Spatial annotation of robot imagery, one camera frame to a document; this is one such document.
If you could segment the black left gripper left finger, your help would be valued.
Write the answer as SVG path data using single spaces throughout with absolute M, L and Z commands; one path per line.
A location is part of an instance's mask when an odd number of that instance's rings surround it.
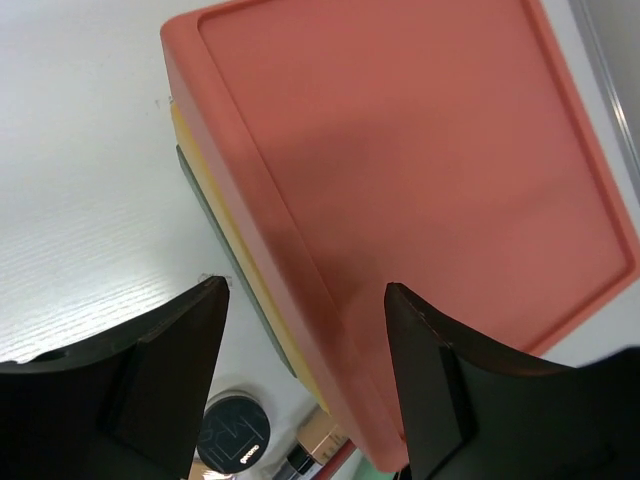
M 166 304 L 1 366 L 5 479 L 185 479 L 229 304 L 210 277 Z

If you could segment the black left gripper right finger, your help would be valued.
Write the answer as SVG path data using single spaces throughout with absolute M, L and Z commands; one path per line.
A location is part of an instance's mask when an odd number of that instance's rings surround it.
M 574 368 L 508 347 L 400 283 L 384 297 L 404 479 L 635 479 L 639 351 Z

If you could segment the round black powder compact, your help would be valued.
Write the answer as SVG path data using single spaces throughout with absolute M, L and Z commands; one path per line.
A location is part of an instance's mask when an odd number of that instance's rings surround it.
M 245 391 L 226 390 L 207 402 L 195 452 L 213 471 L 238 474 L 262 458 L 270 439 L 271 423 L 261 403 Z

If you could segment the beige foundation bottle black cap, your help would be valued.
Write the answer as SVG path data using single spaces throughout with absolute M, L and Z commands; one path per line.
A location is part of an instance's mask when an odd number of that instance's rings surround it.
M 296 441 L 273 479 L 302 478 L 313 467 L 326 465 L 347 440 L 345 430 L 321 407 L 316 407 L 299 426 Z

